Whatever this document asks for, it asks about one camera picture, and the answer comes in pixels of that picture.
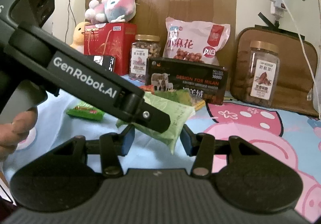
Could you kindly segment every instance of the plastic jar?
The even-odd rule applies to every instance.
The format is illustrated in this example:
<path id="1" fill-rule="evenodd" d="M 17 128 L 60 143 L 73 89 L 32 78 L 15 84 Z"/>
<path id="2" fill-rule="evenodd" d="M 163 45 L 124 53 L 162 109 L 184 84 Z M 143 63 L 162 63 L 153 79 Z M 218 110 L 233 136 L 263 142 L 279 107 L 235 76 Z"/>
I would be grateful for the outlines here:
<path id="1" fill-rule="evenodd" d="M 261 41 L 252 41 L 250 47 L 244 101 L 270 107 L 279 75 L 279 49 L 276 45 Z"/>
<path id="2" fill-rule="evenodd" d="M 129 77 L 135 80 L 145 81 L 147 58 L 159 57 L 161 46 L 159 36 L 136 35 L 132 44 L 129 62 Z"/>

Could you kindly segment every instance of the green wrapper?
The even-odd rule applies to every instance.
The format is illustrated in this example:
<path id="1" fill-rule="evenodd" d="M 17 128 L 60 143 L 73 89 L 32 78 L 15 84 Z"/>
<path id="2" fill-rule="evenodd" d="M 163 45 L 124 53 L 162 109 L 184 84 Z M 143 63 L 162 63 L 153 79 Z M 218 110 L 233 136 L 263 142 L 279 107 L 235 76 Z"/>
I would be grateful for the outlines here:
<path id="1" fill-rule="evenodd" d="M 74 117 L 80 117 L 89 120 L 101 121 L 105 112 L 93 107 L 92 105 L 80 101 L 73 109 L 68 109 L 66 114 Z"/>
<path id="2" fill-rule="evenodd" d="M 189 90 L 155 91 L 154 95 L 180 104 L 192 106 L 192 97 Z"/>
<path id="3" fill-rule="evenodd" d="M 144 99 L 146 103 L 167 113 L 171 118 L 171 125 L 169 126 L 168 130 L 163 133 L 150 130 L 144 126 L 134 123 L 136 129 L 156 140 L 165 143 L 173 154 L 177 139 L 182 131 L 184 123 L 193 113 L 195 113 L 194 108 L 192 106 L 187 106 L 174 101 L 163 99 L 161 97 L 152 95 L 149 92 L 145 92 Z M 118 120 L 116 126 L 119 128 L 124 124 L 126 123 Z"/>

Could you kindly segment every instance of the blue bed sheet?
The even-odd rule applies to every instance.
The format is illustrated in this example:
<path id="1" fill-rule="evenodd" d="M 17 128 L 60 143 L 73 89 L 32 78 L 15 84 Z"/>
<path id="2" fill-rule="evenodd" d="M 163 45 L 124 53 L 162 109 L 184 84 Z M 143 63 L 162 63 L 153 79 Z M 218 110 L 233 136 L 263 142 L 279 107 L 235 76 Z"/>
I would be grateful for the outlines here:
<path id="1" fill-rule="evenodd" d="M 49 94 L 48 100 L 38 107 L 35 134 L 30 134 L 4 162 L 8 181 L 19 168 L 73 136 L 84 135 L 87 140 L 93 140 L 108 132 L 122 131 L 123 128 L 115 126 L 117 119 L 108 114 L 102 122 L 66 115 L 65 110 L 74 107 L 78 101 L 64 91 L 60 91 L 58 97 Z M 195 133 L 208 132 L 217 139 L 238 135 L 295 169 L 304 183 L 296 210 L 311 222 L 321 215 L 321 122 L 293 112 L 262 109 L 226 97 L 223 106 L 209 104 L 203 107 L 187 121 L 187 125 Z M 186 155 L 180 140 L 172 155 L 165 144 L 136 131 L 128 155 L 120 158 L 120 162 L 125 172 L 128 168 L 185 168 L 189 172 L 194 159 Z M 89 155 L 88 165 L 101 172 L 98 155 Z M 225 165 L 224 156 L 215 156 L 213 172 Z"/>

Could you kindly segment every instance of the pink snack bag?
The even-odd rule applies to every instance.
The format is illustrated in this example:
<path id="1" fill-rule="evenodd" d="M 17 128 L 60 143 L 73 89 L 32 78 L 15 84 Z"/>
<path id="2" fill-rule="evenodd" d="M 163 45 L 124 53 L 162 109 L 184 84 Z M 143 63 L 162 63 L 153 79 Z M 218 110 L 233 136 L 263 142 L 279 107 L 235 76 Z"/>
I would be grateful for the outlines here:
<path id="1" fill-rule="evenodd" d="M 166 27 L 168 35 L 163 57 L 219 65 L 216 52 L 230 36 L 229 24 L 184 22 L 168 17 Z"/>

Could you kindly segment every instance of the black product box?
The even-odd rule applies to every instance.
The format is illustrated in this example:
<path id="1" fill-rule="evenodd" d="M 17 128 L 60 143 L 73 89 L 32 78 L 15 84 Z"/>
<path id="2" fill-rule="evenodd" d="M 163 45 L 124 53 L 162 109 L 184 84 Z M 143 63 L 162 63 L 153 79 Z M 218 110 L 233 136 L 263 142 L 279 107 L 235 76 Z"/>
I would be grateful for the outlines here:
<path id="1" fill-rule="evenodd" d="M 145 85 L 157 91 L 189 89 L 208 103 L 222 105 L 228 72 L 224 67 L 170 58 L 148 58 Z"/>

